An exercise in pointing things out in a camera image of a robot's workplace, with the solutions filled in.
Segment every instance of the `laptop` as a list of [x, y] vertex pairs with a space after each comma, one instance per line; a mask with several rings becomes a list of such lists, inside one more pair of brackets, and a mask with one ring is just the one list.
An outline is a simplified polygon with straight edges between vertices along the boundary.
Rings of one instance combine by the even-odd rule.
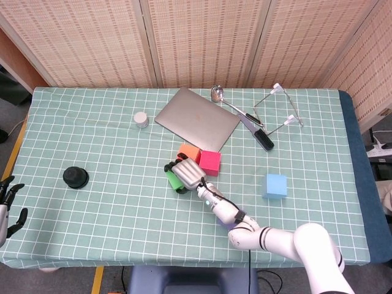
[[201, 150], [218, 152], [239, 118], [187, 88], [181, 88], [155, 122]]

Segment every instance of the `power strip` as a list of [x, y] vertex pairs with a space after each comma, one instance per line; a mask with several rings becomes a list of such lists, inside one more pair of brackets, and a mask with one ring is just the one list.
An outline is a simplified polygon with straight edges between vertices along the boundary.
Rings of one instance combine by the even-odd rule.
[[368, 151], [366, 154], [368, 157], [383, 157], [383, 156], [392, 156], [392, 149], [381, 149], [385, 144], [373, 145], [373, 149]]

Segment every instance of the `table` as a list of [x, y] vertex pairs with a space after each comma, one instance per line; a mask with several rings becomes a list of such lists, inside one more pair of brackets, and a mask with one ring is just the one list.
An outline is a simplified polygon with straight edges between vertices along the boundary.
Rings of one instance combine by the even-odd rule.
[[[217, 225], [196, 194], [178, 195], [168, 185], [163, 166], [175, 158], [183, 140], [152, 118], [176, 91], [37, 88], [13, 173], [15, 182], [26, 188], [10, 211], [10, 223], [21, 207], [29, 208], [29, 219], [3, 246], [1, 261], [20, 268], [247, 266], [247, 252], [230, 246], [226, 229]], [[209, 97], [207, 89], [194, 91]], [[227, 89], [225, 97], [251, 111], [268, 91]], [[347, 264], [367, 263], [372, 251], [361, 210], [374, 206], [375, 191], [364, 207], [358, 200], [363, 188], [358, 188], [357, 162], [352, 160], [356, 151], [351, 132], [347, 136], [345, 130], [349, 119], [342, 112], [339, 92], [288, 93], [305, 126], [279, 130], [272, 135], [275, 148], [266, 153], [239, 124], [221, 149], [219, 177], [210, 180], [260, 225], [294, 230], [318, 222], [330, 232]], [[138, 111], [150, 117], [148, 128], [140, 130], [132, 123]], [[285, 100], [273, 99], [266, 102], [264, 120], [273, 126], [291, 111]], [[72, 165], [90, 174], [82, 190], [71, 190], [62, 181], [63, 171]], [[261, 198], [266, 173], [287, 175], [287, 199]], [[372, 211], [377, 219], [377, 209]], [[295, 265], [267, 252], [252, 254], [252, 266]]]

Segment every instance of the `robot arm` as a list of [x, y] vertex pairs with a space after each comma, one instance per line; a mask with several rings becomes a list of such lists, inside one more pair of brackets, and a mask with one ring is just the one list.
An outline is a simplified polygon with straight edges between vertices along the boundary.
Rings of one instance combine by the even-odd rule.
[[7, 228], [12, 202], [19, 189], [25, 186], [25, 184], [16, 184], [7, 192], [7, 188], [13, 179], [14, 177], [10, 176], [0, 182], [0, 247], [3, 246], [7, 238], [10, 238], [24, 226], [28, 215], [27, 208], [23, 208], [20, 211], [17, 223]]
[[354, 291], [341, 274], [344, 261], [328, 232], [318, 224], [304, 224], [295, 232], [260, 227], [234, 203], [226, 199], [211, 183], [205, 172], [185, 154], [182, 161], [171, 163], [173, 173], [186, 189], [197, 195], [224, 223], [236, 224], [228, 233], [231, 244], [239, 250], [263, 249], [304, 265], [312, 294], [352, 294]]

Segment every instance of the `blue table edge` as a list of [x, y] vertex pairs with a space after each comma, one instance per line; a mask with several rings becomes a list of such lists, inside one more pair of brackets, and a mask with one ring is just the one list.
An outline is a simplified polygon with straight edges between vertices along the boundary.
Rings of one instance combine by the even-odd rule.
[[352, 98], [348, 93], [341, 90], [339, 90], [339, 98], [371, 262], [387, 262], [392, 259], [392, 235], [385, 219], [373, 172], [366, 155]]

